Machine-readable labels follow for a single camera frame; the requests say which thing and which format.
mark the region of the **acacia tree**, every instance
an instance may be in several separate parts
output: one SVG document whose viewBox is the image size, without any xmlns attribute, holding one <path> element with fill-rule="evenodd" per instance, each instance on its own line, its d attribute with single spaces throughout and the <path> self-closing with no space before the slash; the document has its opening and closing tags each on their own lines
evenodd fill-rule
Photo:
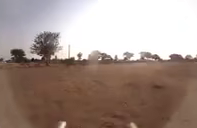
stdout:
<svg viewBox="0 0 197 128">
<path fill-rule="evenodd" d="M 172 60 L 172 61 L 182 61 L 184 58 L 182 55 L 180 54 L 171 54 L 169 56 L 169 58 Z"/>
<path fill-rule="evenodd" d="M 134 53 L 131 53 L 131 52 L 124 52 L 124 53 L 123 53 L 123 56 L 124 56 L 124 60 L 130 60 L 131 57 L 134 56 Z"/>
<path fill-rule="evenodd" d="M 152 55 L 152 59 L 157 60 L 157 61 L 161 61 L 162 59 L 159 57 L 158 54 L 153 54 Z"/>
<path fill-rule="evenodd" d="M 140 52 L 141 59 L 152 59 L 152 53 L 151 52 Z"/>
<path fill-rule="evenodd" d="M 44 31 L 39 33 L 33 45 L 30 47 L 31 53 L 42 56 L 46 65 L 49 66 L 51 56 L 58 52 L 60 33 Z"/>
<path fill-rule="evenodd" d="M 23 62 L 25 59 L 24 57 L 26 56 L 22 49 L 11 49 L 10 54 L 12 56 L 12 60 L 16 63 Z"/>
<path fill-rule="evenodd" d="M 185 59 L 186 59 L 186 60 L 192 60 L 193 57 L 192 57 L 191 55 L 186 55 L 186 56 L 185 56 Z"/>
</svg>

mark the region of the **hazy sky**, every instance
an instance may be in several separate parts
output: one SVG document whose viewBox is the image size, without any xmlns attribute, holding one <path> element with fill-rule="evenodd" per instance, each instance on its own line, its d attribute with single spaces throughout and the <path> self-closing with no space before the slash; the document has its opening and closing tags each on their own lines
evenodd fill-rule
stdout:
<svg viewBox="0 0 197 128">
<path fill-rule="evenodd" d="M 29 47 L 41 31 L 61 32 L 72 56 L 92 50 L 197 53 L 197 0 L 0 0 L 0 57 Z"/>
</svg>

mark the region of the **pole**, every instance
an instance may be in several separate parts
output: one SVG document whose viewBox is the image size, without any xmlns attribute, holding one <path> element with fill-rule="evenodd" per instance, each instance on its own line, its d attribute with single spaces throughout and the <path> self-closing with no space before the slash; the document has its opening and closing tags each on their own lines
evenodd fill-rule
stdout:
<svg viewBox="0 0 197 128">
<path fill-rule="evenodd" d="M 70 47 L 70 44 L 68 45 L 68 58 L 70 59 L 70 53 L 71 53 L 71 47 Z"/>
</svg>

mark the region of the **dry grass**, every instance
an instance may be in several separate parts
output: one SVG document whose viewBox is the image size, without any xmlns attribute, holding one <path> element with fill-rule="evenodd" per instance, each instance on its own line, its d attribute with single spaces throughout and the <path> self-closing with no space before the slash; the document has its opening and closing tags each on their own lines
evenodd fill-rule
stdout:
<svg viewBox="0 0 197 128">
<path fill-rule="evenodd" d="M 16 101 L 35 128 L 161 128 L 193 77 L 190 64 L 14 68 Z"/>
</svg>

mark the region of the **bush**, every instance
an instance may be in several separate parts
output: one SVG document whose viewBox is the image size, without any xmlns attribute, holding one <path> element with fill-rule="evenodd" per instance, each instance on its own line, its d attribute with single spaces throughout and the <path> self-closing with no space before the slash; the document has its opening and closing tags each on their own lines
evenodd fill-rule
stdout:
<svg viewBox="0 0 197 128">
<path fill-rule="evenodd" d="M 67 66 L 74 65 L 75 64 L 75 58 L 72 57 L 70 59 L 64 59 L 64 60 L 62 60 L 62 62 L 64 64 L 66 64 Z"/>
</svg>

